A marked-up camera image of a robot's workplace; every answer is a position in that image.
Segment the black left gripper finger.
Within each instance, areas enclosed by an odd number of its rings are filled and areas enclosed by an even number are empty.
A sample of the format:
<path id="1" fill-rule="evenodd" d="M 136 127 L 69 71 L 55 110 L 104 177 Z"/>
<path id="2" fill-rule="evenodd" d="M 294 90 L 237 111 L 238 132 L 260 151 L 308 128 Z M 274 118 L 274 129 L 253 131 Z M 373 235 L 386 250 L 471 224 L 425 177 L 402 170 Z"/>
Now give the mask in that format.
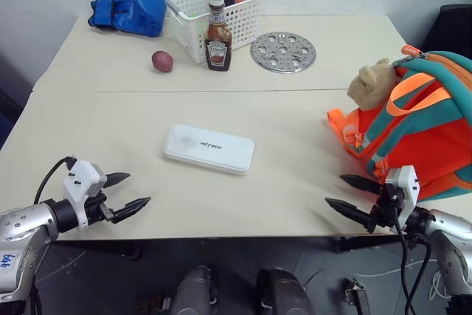
<path id="1" fill-rule="evenodd" d="M 144 208 L 148 202 L 151 200 L 151 197 L 138 198 L 134 201 L 128 202 L 122 209 L 113 211 L 113 217 L 111 222 L 117 224 L 125 219 L 137 214 L 142 208 Z"/>
<path id="2" fill-rule="evenodd" d="M 107 174 L 106 182 L 104 183 L 104 188 L 108 188 L 116 184 L 119 184 L 121 181 L 124 181 L 130 176 L 131 176 L 130 173 L 123 173 L 123 172 Z"/>

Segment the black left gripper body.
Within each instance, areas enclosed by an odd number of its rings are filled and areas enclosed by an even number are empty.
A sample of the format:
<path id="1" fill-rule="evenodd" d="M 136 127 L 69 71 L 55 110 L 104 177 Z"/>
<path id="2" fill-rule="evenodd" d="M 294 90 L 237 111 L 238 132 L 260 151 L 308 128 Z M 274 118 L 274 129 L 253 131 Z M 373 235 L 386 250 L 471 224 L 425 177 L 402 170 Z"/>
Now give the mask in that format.
<path id="1" fill-rule="evenodd" d="M 85 202 L 85 211 L 88 224 L 95 224 L 99 221 L 111 221 L 115 213 L 105 205 L 107 200 L 103 192 L 99 192 L 95 197 L 88 197 Z"/>

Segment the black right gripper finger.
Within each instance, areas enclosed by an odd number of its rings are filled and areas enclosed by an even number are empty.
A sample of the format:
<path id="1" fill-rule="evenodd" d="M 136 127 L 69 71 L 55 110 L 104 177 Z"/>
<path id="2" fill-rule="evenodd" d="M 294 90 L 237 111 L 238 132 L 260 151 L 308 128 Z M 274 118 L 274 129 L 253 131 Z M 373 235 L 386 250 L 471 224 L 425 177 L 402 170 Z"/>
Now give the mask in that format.
<path id="1" fill-rule="evenodd" d="M 358 209 L 355 205 L 340 199 L 326 198 L 325 201 L 336 212 L 362 225 L 368 233 L 374 232 L 376 223 L 370 214 Z"/>
<path id="2" fill-rule="evenodd" d="M 384 190 L 384 186 L 382 184 L 362 176 L 344 174 L 340 175 L 340 178 L 358 190 L 367 191 L 376 195 L 381 195 Z"/>

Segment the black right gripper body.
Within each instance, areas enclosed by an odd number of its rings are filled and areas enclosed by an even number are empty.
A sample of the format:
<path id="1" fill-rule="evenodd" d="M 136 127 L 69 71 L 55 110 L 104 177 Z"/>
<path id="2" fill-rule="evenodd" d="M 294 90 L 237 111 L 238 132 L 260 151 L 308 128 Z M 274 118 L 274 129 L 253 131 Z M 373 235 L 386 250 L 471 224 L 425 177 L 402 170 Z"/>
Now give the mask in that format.
<path id="1" fill-rule="evenodd" d="M 377 226 L 395 228 L 399 213 L 403 209 L 403 200 L 404 194 L 400 187 L 385 184 L 370 211 L 372 222 L 368 227 L 368 232 L 373 233 Z"/>

